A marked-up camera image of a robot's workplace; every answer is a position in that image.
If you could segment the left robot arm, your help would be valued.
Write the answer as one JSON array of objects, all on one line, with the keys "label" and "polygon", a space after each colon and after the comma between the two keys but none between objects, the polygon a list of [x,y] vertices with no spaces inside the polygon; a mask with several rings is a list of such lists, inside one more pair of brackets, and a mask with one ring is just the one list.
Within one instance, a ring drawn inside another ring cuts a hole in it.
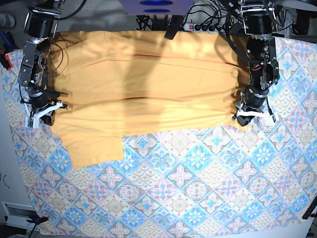
[{"label": "left robot arm", "polygon": [[[268,106],[269,88],[279,81],[279,65],[276,59],[275,38],[277,19],[274,4],[268,0],[226,0],[227,10],[225,35],[227,42],[236,55],[249,64],[250,83],[241,91],[241,100],[235,106],[232,117],[241,126],[248,125],[255,117],[275,123],[272,109],[264,112]],[[239,52],[230,38],[233,26],[231,16],[241,20],[242,29],[248,36],[246,54]]]}]

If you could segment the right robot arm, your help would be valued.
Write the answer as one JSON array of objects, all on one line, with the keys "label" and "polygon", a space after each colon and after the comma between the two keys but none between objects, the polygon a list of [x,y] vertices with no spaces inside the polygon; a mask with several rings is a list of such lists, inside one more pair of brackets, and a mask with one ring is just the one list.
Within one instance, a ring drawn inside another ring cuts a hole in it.
[{"label": "right robot arm", "polygon": [[18,75],[19,92],[22,88],[28,98],[21,97],[20,103],[27,111],[25,126],[38,128],[40,122],[51,126],[55,111],[67,105],[57,99],[60,93],[49,87],[48,56],[51,38],[55,35],[57,21],[61,17],[63,0],[37,0],[29,7],[24,31],[28,35],[23,48],[23,61]]}]

